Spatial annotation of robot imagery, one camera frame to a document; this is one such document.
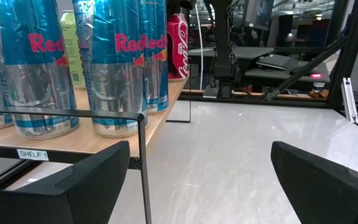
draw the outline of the shelf label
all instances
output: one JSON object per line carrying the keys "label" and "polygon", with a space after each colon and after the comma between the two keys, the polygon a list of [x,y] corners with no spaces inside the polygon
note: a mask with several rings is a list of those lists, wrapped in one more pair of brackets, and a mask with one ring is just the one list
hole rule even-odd
{"label": "shelf label", "polygon": [[17,149],[17,154],[21,159],[30,159],[36,161],[49,161],[48,154],[45,151]]}

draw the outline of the qr code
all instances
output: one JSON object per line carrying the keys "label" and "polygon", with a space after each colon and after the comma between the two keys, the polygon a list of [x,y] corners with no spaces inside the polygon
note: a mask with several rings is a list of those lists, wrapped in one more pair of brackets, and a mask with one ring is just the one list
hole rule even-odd
{"label": "qr code", "polygon": [[78,73],[72,73],[73,74],[73,80],[74,81],[79,81],[80,77],[78,76]]}

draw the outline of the red can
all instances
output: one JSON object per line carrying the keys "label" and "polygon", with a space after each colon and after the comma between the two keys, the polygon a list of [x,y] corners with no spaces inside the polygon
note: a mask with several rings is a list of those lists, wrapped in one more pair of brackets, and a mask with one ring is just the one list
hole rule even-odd
{"label": "red can", "polygon": [[168,79],[183,80],[188,76],[188,25],[183,14],[167,18]]}

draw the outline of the red bull logo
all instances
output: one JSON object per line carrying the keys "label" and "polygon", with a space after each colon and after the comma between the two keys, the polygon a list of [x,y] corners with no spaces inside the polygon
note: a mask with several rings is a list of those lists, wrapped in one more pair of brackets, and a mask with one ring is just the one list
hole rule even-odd
{"label": "red bull logo", "polygon": [[136,67],[144,67],[144,55],[143,53],[140,55],[138,59],[134,58],[134,68]]}
{"label": "red bull logo", "polygon": [[167,60],[167,50],[163,49],[157,54],[153,53],[152,60],[166,61]]}
{"label": "red bull logo", "polygon": [[165,49],[167,48],[167,35],[162,34],[158,40],[150,39],[142,35],[138,41],[128,40],[125,34],[116,34],[116,52],[136,52],[144,49]]}
{"label": "red bull logo", "polygon": [[44,37],[40,34],[29,34],[29,40],[31,45],[31,51],[37,52],[63,52],[63,41],[60,38],[58,41],[44,40]]}
{"label": "red bull logo", "polygon": [[67,66],[67,58],[65,54],[63,54],[59,59],[54,57],[53,61],[55,62],[55,67]]}

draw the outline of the green can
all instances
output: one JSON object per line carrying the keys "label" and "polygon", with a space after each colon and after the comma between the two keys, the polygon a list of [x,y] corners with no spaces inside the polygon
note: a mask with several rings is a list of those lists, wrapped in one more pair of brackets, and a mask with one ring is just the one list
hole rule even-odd
{"label": "green can", "polygon": [[73,85],[75,87],[85,88],[85,78],[81,63],[80,48],[78,46],[74,12],[72,10],[63,11],[60,24],[62,26],[63,38],[65,40],[71,80],[73,80]]}

